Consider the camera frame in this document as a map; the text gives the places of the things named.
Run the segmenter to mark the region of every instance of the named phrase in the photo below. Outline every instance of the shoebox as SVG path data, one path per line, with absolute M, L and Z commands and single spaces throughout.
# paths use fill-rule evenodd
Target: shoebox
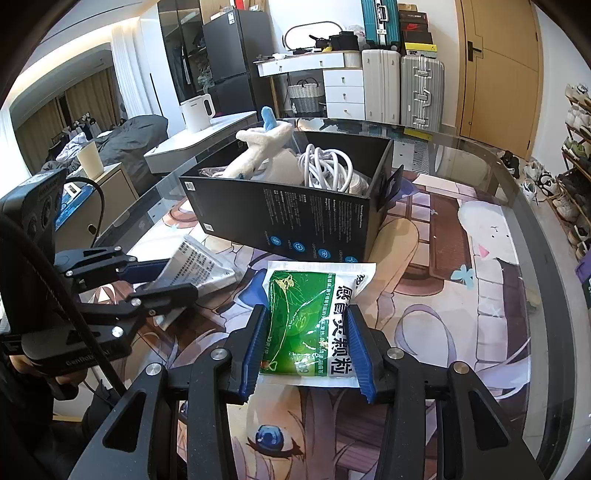
M 437 45 L 427 43 L 405 43 L 407 55 L 411 57 L 437 58 Z
M 398 10 L 407 10 L 411 12 L 418 11 L 418 8 L 415 4 L 398 4 Z
M 400 189 L 402 169 L 392 174 L 394 142 L 296 131 L 286 148 L 299 156 L 308 144 L 345 152 L 353 168 L 370 179 L 365 195 L 206 176 L 204 168 L 227 166 L 246 150 L 236 140 L 180 177 L 203 230 L 294 260 L 367 261 L 386 205 Z
M 401 23 L 422 23 L 424 25 L 429 25 L 427 14 L 425 12 L 400 10 L 398 12 L 398 18 Z
M 405 43 L 423 43 L 433 45 L 433 37 L 429 32 L 402 31 Z
M 401 22 L 400 29 L 403 32 L 426 32 L 428 31 L 429 26 L 425 23 Z

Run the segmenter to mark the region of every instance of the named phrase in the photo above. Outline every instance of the black refrigerator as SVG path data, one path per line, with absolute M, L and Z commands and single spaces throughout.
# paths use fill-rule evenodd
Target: black refrigerator
M 271 22 L 266 12 L 234 9 L 203 26 L 212 68 L 216 109 L 222 115 L 273 107 L 271 83 L 259 77 L 258 55 L 273 54 Z

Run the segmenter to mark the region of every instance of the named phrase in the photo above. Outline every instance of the drawer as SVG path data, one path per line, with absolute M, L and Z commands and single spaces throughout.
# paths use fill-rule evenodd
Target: drawer
M 116 172 L 100 188 L 105 194 L 105 212 L 100 232 L 104 233 L 119 215 L 135 202 L 135 195 L 122 171 Z M 75 210 L 56 231 L 56 251 L 89 248 L 94 238 L 94 228 L 99 222 L 100 197 L 92 194 Z
M 326 101 L 333 103 L 365 103 L 363 87 L 324 87 Z
M 326 103 L 329 118 L 365 120 L 365 105 L 362 103 Z
M 266 77 L 288 72 L 316 69 L 341 69 L 345 66 L 345 58 L 340 51 L 329 53 L 312 53 L 287 57 L 283 60 L 267 61 L 258 64 L 259 75 Z
M 325 87 L 362 87 L 363 69 L 359 70 L 325 70 Z

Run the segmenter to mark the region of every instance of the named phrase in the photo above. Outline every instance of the anime print tablecloth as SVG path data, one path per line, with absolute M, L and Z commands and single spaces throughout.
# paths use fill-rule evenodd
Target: anime print tablecloth
M 397 202 L 376 239 L 376 275 L 356 299 L 371 327 L 421 362 L 468 363 L 514 424 L 525 423 L 530 381 L 526 295 L 503 206 L 474 188 L 406 173 L 418 193 Z M 203 232 L 187 201 L 144 235 L 130 254 L 140 261 L 172 256 L 191 232 L 214 252 L 231 255 L 246 271 L 239 284 L 199 301 L 197 315 L 166 331 L 148 319 L 143 342 L 123 361 L 128 382 L 152 361 L 192 363 L 243 327 L 254 305 L 266 303 L 262 281 L 279 257 Z M 100 288 L 93 301 L 124 298 L 133 286 Z M 433 403 L 425 407 L 425 479 L 436 474 Z M 357 389 L 260 384 L 249 403 L 229 406 L 239 480 L 330 480 L 374 477 L 385 406 L 370 406 Z M 185 456 L 186 427 L 178 451 Z

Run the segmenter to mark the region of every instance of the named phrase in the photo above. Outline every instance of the blue eye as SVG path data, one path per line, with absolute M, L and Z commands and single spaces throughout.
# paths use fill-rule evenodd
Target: blue eye
M 283 450 L 283 434 L 275 425 L 261 425 L 256 433 L 255 441 L 261 453 L 273 454 Z
M 248 445 L 257 452 L 273 458 L 304 455 L 289 432 L 276 425 L 261 425 L 256 431 L 254 442 L 249 438 Z

